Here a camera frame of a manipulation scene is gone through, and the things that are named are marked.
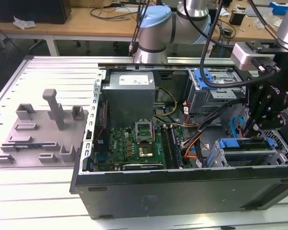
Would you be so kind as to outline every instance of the wire bundle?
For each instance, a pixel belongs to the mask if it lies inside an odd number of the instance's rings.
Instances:
[[[198,126],[198,128],[196,129],[196,133],[195,135],[193,135],[190,139],[188,139],[184,144],[183,144],[183,148],[182,150],[186,150],[184,157],[185,158],[197,158],[197,156],[189,156],[188,153],[191,149],[191,147],[195,144],[199,144],[199,142],[197,142],[200,137],[203,135],[203,131],[206,129],[206,127],[211,124],[211,122],[215,119],[217,119],[218,117],[220,117],[224,110],[227,109],[228,107],[235,105],[235,104],[240,104],[243,103],[245,101],[245,98],[241,98],[241,99],[237,99],[237,100],[233,100],[233,101],[229,101],[225,104],[223,104],[221,107],[217,108],[214,112],[212,112],[210,115],[208,115],[205,120]]]

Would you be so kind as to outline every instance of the aluminum extrusion table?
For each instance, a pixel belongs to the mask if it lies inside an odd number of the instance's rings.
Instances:
[[[170,58],[170,63],[199,64],[198,58]],[[87,108],[97,63],[125,62],[127,57],[34,57],[24,60],[0,93],[0,144],[17,115],[19,103],[48,109],[40,92],[55,88],[63,109],[79,104]],[[211,58],[207,63],[232,64]],[[288,230],[288,197],[266,211],[209,213],[183,216],[91,220],[78,195],[69,193],[72,168],[0,170],[0,230],[45,229],[220,229]]]

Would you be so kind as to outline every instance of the black speaker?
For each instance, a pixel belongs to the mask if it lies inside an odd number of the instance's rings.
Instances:
[[[69,0],[0,0],[0,22],[14,17],[36,23],[64,24],[72,12]]]

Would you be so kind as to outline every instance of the yellow wire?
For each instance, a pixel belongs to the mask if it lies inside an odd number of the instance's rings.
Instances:
[[[168,115],[171,115],[171,114],[173,114],[176,111],[178,102],[176,101],[175,97],[168,90],[166,90],[163,87],[159,87],[159,88],[163,89],[165,92],[167,92],[171,96],[171,98],[173,98],[175,106],[174,106],[174,109],[171,112],[169,112],[169,113],[166,113],[166,114],[155,114],[153,116],[168,116]]]

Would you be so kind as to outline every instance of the blue drive bracket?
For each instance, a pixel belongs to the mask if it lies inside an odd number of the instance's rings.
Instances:
[[[267,142],[268,144],[270,145],[270,147],[273,149],[275,147],[275,142],[271,139],[271,138],[268,138],[267,139]]]
[[[219,145],[221,148],[240,148],[240,145],[236,139],[221,139],[219,141]]]
[[[214,82],[213,76],[208,72],[207,69],[204,69],[204,72],[205,72],[205,75],[206,75],[206,78],[208,79],[208,81],[213,83]],[[194,70],[194,77],[197,80],[201,90],[216,90],[217,89],[217,88],[209,87],[204,83],[199,69]]]

